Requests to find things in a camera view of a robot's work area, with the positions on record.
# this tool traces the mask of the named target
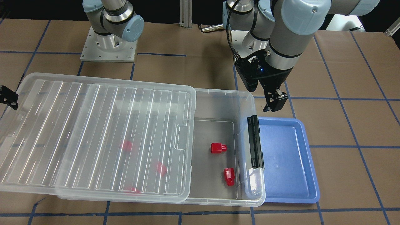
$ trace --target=metal mounting plate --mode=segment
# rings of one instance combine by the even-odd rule
[[[89,62],[134,62],[138,41],[127,42],[116,52],[102,51],[96,44],[96,35],[90,27],[80,59]]]
[[[250,53],[248,53],[248,51],[246,51],[242,45],[243,39],[248,31],[232,30],[230,33],[232,37],[232,46],[239,53],[240,57],[245,58],[246,56],[250,55]]]

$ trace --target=table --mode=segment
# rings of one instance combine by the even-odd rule
[[[146,23],[135,63],[81,62],[87,21],[0,20],[0,84],[48,72],[245,90],[225,32]],[[318,31],[259,116],[300,119],[320,186],[318,203],[221,207],[70,201],[0,192],[0,224],[400,224],[400,50],[383,33]],[[5,105],[0,105],[3,112]]]

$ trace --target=red cap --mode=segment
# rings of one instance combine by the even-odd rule
[[[126,152],[130,152],[132,150],[132,147],[133,147],[132,142],[128,140],[124,140],[120,145],[120,148],[122,148],[122,150]]]
[[[167,167],[164,166],[161,162],[157,163],[157,172],[163,177],[167,174]]]
[[[221,143],[212,143],[211,144],[211,153],[222,153],[226,152],[226,145]]]
[[[233,186],[235,184],[235,172],[233,168],[224,169],[224,177],[228,186]]]

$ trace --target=black bracket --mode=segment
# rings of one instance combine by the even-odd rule
[[[18,109],[18,94],[8,87],[0,85],[0,103],[6,104],[12,109]]]
[[[277,89],[275,93],[266,94],[267,105],[262,110],[264,113],[271,110],[272,112],[281,110],[285,105],[288,95]]]
[[[260,167],[264,169],[264,158],[260,143],[260,124],[257,115],[247,117],[247,125],[249,128],[251,165],[254,169]]]

